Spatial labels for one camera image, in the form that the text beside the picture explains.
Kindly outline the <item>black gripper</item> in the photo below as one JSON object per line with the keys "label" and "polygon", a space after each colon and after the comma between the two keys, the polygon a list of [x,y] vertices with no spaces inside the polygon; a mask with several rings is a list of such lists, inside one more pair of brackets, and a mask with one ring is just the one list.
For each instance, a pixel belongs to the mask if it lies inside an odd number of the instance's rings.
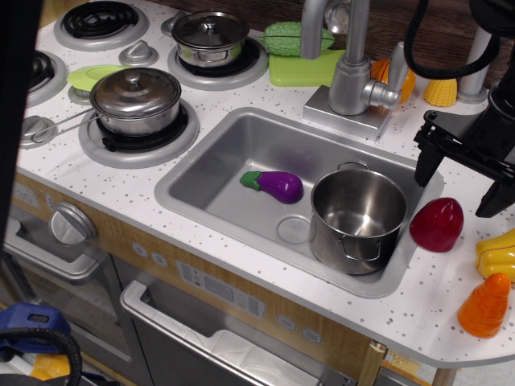
{"label": "black gripper", "polygon": [[420,187],[430,182],[444,158],[450,158],[493,181],[476,216],[492,218],[514,205],[513,80],[492,86],[482,113],[426,111],[414,140],[420,149],[414,174]]}

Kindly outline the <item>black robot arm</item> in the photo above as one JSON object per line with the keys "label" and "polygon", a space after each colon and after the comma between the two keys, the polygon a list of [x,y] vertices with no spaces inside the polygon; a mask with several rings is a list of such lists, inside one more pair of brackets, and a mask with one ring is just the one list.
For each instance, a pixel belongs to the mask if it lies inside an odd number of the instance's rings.
{"label": "black robot arm", "polygon": [[[425,68],[413,58],[413,45],[428,3],[418,3],[406,31],[404,56],[411,70],[429,80],[470,76],[484,69],[498,55],[503,38],[514,37],[512,1],[471,1],[476,23],[491,35],[481,56],[460,68]],[[421,150],[415,180],[426,186],[444,158],[452,159],[493,180],[476,216],[491,218],[514,203],[514,65],[488,92],[486,109],[475,115],[428,110],[414,140]]]}

